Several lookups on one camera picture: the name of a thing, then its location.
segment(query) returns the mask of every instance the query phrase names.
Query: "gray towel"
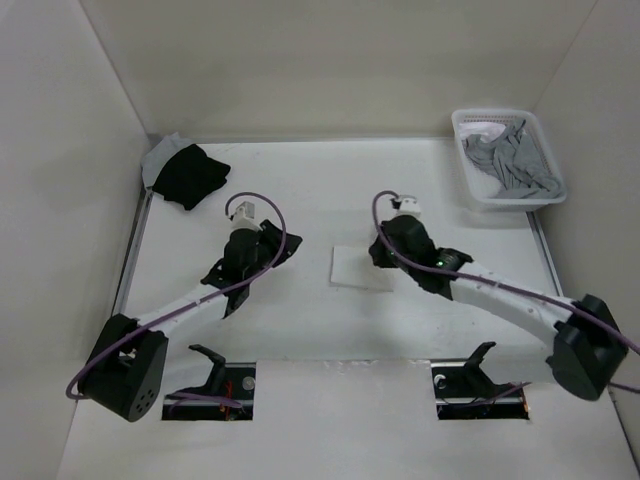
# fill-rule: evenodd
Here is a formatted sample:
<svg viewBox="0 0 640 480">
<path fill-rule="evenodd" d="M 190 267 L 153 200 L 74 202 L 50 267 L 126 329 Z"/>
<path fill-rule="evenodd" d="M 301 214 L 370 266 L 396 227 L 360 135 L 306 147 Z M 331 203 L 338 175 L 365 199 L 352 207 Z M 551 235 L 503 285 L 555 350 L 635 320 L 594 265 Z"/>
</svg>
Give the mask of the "gray towel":
<svg viewBox="0 0 640 480">
<path fill-rule="evenodd" d="M 489 143 L 480 135 L 471 135 L 466 141 L 467 156 L 480 170 L 500 180 L 504 190 L 495 198 L 556 198 L 563 193 L 562 184 L 545 168 L 524 124 L 524 118 L 516 118 Z"/>
</svg>

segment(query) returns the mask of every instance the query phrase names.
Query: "black clamp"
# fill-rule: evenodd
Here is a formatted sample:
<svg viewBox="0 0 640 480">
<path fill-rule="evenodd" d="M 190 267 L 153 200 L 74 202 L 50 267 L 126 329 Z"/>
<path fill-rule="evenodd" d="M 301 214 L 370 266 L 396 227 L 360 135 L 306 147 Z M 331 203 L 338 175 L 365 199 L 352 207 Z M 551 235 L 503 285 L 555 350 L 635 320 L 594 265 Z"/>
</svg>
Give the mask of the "black clamp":
<svg viewBox="0 0 640 480">
<path fill-rule="evenodd" d="M 231 287 L 263 270 L 278 253 L 282 230 L 269 220 L 260 224 L 260 230 L 246 228 L 235 230 L 224 247 L 224 256 L 216 262 L 200 283 L 220 290 Z M 273 265 L 276 268 L 286 262 L 298 250 L 302 237 L 287 233 L 285 248 Z M 225 294 L 228 298 L 225 318 L 235 312 L 249 297 L 249 285 Z"/>
<path fill-rule="evenodd" d="M 382 222 L 380 227 L 398 253 L 419 265 L 455 272 L 465 263 L 473 262 L 469 255 L 453 248 L 436 248 L 422 222 L 411 215 L 394 217 Z M 376 267 L 399 268 L 423 290 L 451 300 L 452 277 L 434 275 L 408 266 L 398 260 L 379 237 L 369 247 L 369 255 Z"/>
<path fill-rule="evenodd" d="M 203 347 L 202 345 L 189 345 L 189 350 L 193 350 L 194 352 L 201 353 L 213 363 L 213 367 L 211 367 L 211 373 L 209 373 L 209 377 L 204 385 L 199 387 L 189 387 L 183 388 L 180 390 L 181 393 L 195 393 L 198 395 L 217 395 L 220 391 L 220 387 L 222 387 L 222 383 L 225 380 L 226 376 L 226 368 L 225 365 L 227 360 L 220 354 L 214 352 L 213 350 Z"/>
<path fill-rule="evenodd" d="M 431 370 L 436 383 L 438 398 L 492 398 L 512 387 L 510 384 L 496 385 L 482 371 L 480 364 L 496 342 L 484 342 L 460 366 L 434 366 Z"/>
</svg>

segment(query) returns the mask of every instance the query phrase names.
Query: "black cloth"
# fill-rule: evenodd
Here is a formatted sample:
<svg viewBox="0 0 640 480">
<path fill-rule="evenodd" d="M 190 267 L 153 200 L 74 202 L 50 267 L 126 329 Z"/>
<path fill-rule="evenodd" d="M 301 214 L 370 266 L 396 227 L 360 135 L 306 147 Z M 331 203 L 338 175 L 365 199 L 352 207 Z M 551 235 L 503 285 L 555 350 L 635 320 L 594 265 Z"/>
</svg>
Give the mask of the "black cloth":
<svg viewBox="0 0 640 480">
<path fill-rule="evenodd" d="M 169 202 L 191 210 L 200 201 L 227 183 L 231 167 L 207 154 L 198 145 L 180 150 L 165 164 L 151 190 Z"/>
</svg>

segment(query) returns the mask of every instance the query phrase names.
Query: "laundry basket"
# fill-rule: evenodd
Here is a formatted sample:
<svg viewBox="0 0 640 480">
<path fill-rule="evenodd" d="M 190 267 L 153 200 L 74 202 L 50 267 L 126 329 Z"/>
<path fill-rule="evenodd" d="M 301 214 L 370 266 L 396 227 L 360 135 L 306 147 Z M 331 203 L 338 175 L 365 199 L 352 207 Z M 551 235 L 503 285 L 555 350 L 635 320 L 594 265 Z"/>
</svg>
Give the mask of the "laundry basket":
<svg viewBox="0 0 640 480">
<path fill-rule="evenodd" d="M 510 124 L 514 119 L 522 117 L 526 120 L 525 131 L 533 139 L 544 166 L 563 185 L 562 194 L 556 198 L 534 199 L 507 199 L 493 198 L 501 190 L 500 181 L 478 169 L 467 157 L 464 151 L 463 141 L 460 139 L 459 126 L 470 122 L 495 122 L 504 125 Z M 483 212 L 531 212 L 545 205 L 561 203 L 567 198 L 566 188 L 558 164 L 547 144 L 538 119 L 530 112 L 511 109 L 480 109 L 456 110 L 451 115 L 453 131 L 455 133 L 456 148 L 461 165 L 469 206 L 476 211 Z"/>
</svg>

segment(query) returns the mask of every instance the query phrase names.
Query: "white wall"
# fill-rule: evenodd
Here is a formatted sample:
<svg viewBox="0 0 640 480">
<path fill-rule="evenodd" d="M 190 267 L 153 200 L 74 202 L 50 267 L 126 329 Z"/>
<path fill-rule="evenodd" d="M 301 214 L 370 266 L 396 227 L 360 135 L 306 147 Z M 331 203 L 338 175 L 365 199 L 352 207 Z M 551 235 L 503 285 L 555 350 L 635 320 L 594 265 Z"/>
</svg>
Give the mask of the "white wall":
<svg viewBox="0 0 640 480">
<path fill-rule="evenodd" d="M 536 108 L 568 200 L 542 214 L 565 293 L 594 293 L 640 341 L 640 1 L 600 0 Z M 630 354 L 617 381 L 640 385 Z M 640 453 L 638 397 L 616 392 Z"/>
<path fill-rule="evenodd" d="M 148 132 L 450 134 L 532 108 L 594 0 L 82 0 Z"/>
<path fill-rule="evenodd" d="M 75 0 L 0 2 L 0 477 L 50 479 L 147 140 Z"/>
</svg>

